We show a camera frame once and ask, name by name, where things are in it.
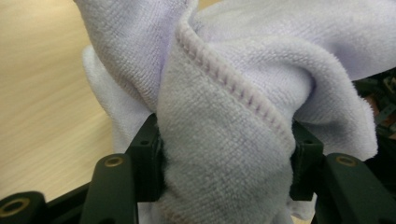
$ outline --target terry cloth fabric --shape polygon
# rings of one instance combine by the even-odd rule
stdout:
[[[361,160],[376,153],[351,80],[396,64],[389,0],[77,0],[88,80],[124,151],[156,112],[167,190],[141,223],[291,223],[292,118]]]

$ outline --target towel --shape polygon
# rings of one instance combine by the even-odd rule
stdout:
[[[292,223],[292,119],[325,154],[376,153],[351,80],[396,65],[390,0],[77,0],[88,80],[123,152],[157,113],[166,192],[141,223]]]

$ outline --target table surface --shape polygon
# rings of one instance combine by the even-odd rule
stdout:
[[[0,199],[37,190],[50,201],[89,182],[112,153],[82,67],[89,44],[71,0],[0,2]]]

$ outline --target black mechanical part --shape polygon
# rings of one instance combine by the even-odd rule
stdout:
[[[43,217],[46,208],[44,195],[40,192],[13,194],[0,201],[0,223],[46,223],[47,220]]]
[[[315,190],[318,224],[396,224],[396,202],[362,161],[333,153],[322,178],[327,190]]]
[[[364,163],[396,202],[396,141],[384,136],[378,136],[377,139],[378,154]]]
[[[106,156],[96,163],[81,224],[138,223],[131,159]]]
[[[155,114],[147,118],[125,154],[132,159],[134,182],[138,183],[135,187],[137,201],[157,201],[164,189],[164,161],[163,140]]]
[[[294,201],[312,201],[314,196],[313,180],[323,160],[323,144],[299,122],[293,122],[296,148],[290,158],[293,169],[293,182],[290,197]]]
[[[78,223],[82,213],[82,207],[87,197],[90,183],[69,191],[65,195],[48,203],[45,214],[51,224],[75,224]]]
[[[375,116],[376,133],[389,137],[396,133],[396,122],[387,122],[396,111],[396,68],[353,82],[361,97],[375,99],[379,114]]]

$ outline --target screw hole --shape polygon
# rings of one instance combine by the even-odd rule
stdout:
[[[343,164],[345,166],[353,167],[353,166],[357,165],[355,160],[353,160],[352,158],[349,158],[349,157],[345,157],[345,156],[338,156],[337,158],[335,158],[335,160],[338,163]]]
[[[0,218],[1,217],[11,217],[18,214],[20,211],[25,209],[30,203],[28,198],[19,198],[12,200],[0,207]]]
[[[14,211],[14,210],[17,210],[17,209],[21,208],[22,206],[23,206],[22,202],[15,202],[15,203],[12,203],[12,204],[9,204],[8,206],[6,206],[4,208],[4,211],[5,212],[11,212],[11,211]]]
[[[105,166],[114,167],[123,163],[123,159],[121,157],[112,157],[105,161]]]

